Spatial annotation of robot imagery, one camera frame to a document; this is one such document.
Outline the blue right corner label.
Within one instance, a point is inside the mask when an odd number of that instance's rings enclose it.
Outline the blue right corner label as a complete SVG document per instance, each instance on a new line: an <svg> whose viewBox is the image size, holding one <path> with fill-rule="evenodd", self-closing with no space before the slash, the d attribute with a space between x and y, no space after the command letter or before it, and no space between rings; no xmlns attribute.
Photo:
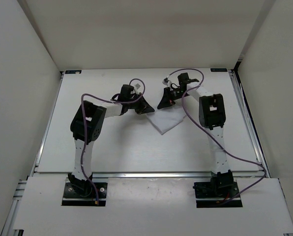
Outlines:
<svg viewBox="0 0 293 236"><path fill-rule="evenodd" d="M211 68L211 72L228 72L226 68Z"/></svg>

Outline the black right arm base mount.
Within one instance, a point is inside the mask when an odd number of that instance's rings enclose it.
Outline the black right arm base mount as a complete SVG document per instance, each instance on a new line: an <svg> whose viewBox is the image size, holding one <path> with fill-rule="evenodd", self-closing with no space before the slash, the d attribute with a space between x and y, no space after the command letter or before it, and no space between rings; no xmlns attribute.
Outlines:
<svg viewBox="0 0 293 236"><path fill-rule="evenodd" d="M194 182L196 208L242 207L232 172L213 174L210 181Z"/></svg>

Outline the white fabric skirt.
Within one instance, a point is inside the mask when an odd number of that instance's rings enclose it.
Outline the white fabric skirt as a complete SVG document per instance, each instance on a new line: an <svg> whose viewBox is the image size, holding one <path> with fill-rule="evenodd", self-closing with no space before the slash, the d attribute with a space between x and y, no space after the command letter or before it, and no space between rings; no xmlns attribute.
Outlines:
<svg viewBox="0 0 293 236"><path fill-rule="evenodd" d="M183 122L185 116L186 113L181 106L172 106L146 115L149 122L161 135Z"/></svg>

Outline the blue left corner label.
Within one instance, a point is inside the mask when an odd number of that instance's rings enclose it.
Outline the blue left corner label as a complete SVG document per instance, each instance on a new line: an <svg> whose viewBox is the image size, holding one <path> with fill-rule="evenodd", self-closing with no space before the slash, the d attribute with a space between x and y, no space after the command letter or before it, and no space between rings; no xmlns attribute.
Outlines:
<svg viewBox="0 0 293 236"><path fill-rule="evenodd" d="M82 70L66 70L65 74L81 74Z"/></svg>

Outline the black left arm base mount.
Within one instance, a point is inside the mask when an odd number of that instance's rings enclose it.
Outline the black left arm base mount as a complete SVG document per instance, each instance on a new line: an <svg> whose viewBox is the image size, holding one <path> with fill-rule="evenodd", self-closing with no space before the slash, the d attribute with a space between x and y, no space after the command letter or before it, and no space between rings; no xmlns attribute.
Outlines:
<svg viewBox="0 0 293 236"><path fill-rule="evenodd" d="M65 182L61 205L80 207L105 207L108 192L107 182L94 182L97 189L88 180L79 180L71 173Z"/></svg>

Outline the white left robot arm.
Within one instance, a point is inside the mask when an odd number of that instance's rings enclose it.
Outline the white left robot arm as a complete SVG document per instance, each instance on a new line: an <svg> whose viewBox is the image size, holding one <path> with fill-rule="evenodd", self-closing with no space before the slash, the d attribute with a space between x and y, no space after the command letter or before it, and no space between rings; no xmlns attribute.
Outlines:
<svg viewBox="0 0 293 236"><path fill-rule="evenodd" d="M100 105L86 101L86 96L91 95L86 93L81 96L81 105L70 125L76 145L75 166L70 176L80 180L75 185L75 191L82 197L92 192L92 184L87 180L92 176L93 145L101 133L104 119L122 116L128 110L134 110L139 115L155 112L144 99L144 92L138 92L136 86L132 85L123 85L120 93L109 101L92 96L102 101Z"/></svg>

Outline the blue corner label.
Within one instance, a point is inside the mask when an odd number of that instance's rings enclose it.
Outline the blue corner label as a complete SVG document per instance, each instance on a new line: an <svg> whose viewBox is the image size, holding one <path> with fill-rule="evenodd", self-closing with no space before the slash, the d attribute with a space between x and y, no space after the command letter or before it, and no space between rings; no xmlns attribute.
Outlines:
<svg viewBox="0 0 293 236"><path fill-rule="evenodd" d="M82 70L66 70L65 74L81 74Z"/></svg>
<svg viewBox="0 0 293 236"><path fill-rule="evenodd" d="M226 68L211 68L211 72L228 72Z"/></svg>

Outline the aluminium left front frame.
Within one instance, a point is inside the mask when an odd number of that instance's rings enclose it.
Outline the aluminium left front frame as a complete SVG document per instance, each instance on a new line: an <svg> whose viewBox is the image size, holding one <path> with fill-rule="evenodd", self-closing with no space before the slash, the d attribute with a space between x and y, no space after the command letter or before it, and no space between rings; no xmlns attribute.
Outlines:
<svg viewBox="0 0 293 236"><path fill-rule="evenodd" d="M17 184L16 190L12 197L11 208L0 234L1 236L22 236L24 234L23 229L14 229L14 223L25 191L26 184L26 180L20 180Z"/></svg>

